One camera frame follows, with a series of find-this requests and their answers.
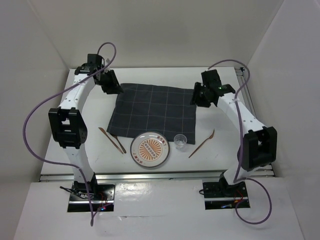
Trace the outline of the dark wooden spoon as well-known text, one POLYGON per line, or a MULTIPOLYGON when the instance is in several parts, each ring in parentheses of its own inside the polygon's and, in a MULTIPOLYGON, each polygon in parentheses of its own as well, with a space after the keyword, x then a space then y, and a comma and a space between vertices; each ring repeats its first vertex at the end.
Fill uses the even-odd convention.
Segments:
POLYGON ((124 146, 121 144, 120 140, 118 139, 118 136, 113 135, 113 137, 117 140, 117 142, 118 142, 119 146, 121 147, 123 153, 126 154, 127 151, 126 151, 126 149, 124 148, 124 146))

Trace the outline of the dark grey checked cloth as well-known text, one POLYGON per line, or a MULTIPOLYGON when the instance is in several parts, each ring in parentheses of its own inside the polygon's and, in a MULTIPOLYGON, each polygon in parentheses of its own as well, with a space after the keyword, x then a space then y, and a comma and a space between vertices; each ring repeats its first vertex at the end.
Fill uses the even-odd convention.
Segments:
POLYGON ((115 101, 107 132, 135 138, 144 132, 162 134, 169 142, 178 134, 188 144, 196 142, 196 106, 192 89, 151 84, 123 83, 115 101))

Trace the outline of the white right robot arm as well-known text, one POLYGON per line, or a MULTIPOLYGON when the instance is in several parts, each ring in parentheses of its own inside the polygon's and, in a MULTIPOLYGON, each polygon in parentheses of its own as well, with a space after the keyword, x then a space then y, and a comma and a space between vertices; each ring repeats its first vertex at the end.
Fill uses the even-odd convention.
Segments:
POLYGON ((215 105, 239 131, 237 162, 223 172, 218 181, 220 194, 230 196, 253 172, 276 160, 278 133, 274 127, 267 127, 256 119, 230 84, 222 84, 217 70, 204 71, 201 78, 202 82, 194 85, 190 103, 205 108, 215 105))

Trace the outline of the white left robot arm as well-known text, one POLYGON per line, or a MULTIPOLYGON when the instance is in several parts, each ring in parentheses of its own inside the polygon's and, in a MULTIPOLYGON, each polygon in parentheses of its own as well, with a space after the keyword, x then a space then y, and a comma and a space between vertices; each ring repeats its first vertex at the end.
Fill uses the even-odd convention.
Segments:
POLYGON ((73 170, 73 188, 86 199, 97 197, 99 187, 97 178, 92 170, 86 149, 85 141, 88 137, 88 129, 82 117, 85 102, 95 86, 100 86, 108 95, 124 92, 115 72, 105 68, 105 60, 99 54, 87 55, 87 62, 77 67, 74 72, 73 89, 57 108, 51 108, 48 112, 52 136, 55 142, 63 148, 70 164, 78 166, 73 170))

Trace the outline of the copper knife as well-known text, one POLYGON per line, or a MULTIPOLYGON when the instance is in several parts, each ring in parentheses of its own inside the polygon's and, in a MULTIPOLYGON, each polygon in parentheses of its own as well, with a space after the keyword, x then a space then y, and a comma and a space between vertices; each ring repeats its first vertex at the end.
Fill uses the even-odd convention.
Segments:
POLYGON ((107 139, 112 143, 112 145, 121 153, 124 154, 123 151, 120 149, 119 146, 108 136, 107 132, 102 128, 98 127, 98 129, 107 137, 107 139))

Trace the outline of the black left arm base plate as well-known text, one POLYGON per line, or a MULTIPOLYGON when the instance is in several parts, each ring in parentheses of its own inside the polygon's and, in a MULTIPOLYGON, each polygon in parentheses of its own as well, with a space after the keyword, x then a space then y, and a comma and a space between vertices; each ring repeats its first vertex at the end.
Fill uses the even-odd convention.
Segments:
POLYGON ((93 212, 113 212, 114 199, 115 199, 114 184, 101 184, 98 185, 97 193, 87 194, 86 191, 76 191, 74 187, 67 188, 69 193, 69 200, 67 206, 68 213, 84 213, 90 212, 89 197, 92 203, 93 212))

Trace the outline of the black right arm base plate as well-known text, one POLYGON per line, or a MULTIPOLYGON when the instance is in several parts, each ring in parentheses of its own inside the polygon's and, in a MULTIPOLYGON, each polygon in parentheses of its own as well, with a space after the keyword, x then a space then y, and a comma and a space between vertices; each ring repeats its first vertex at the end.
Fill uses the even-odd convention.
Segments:
POLYGON ((199 194, 204 197, 206 210, 226 210, 238 208, 250 208, 247 187, 244 182, 223 188, 219 182, 203 182, 199 194))

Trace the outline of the clear drinking glass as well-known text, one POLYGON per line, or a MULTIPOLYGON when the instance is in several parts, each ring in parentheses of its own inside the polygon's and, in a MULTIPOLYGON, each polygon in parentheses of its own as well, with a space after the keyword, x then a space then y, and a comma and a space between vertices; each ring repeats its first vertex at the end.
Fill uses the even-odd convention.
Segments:
POLYGON ((187 146, 187 141, 187 137, 184 134, 177 134, 173 139, 174 147, 183 152, 187 146))

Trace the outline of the white plate with orange pattern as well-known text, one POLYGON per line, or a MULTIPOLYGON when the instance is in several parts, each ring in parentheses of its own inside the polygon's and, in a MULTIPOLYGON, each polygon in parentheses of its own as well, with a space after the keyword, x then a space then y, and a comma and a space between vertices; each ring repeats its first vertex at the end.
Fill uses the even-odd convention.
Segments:
POLYGON ((147 131, 135 137, 130 144, 130 155, 139 166, 152 169, 162 165, 170 155, 170 144, 159 132, 147 131))

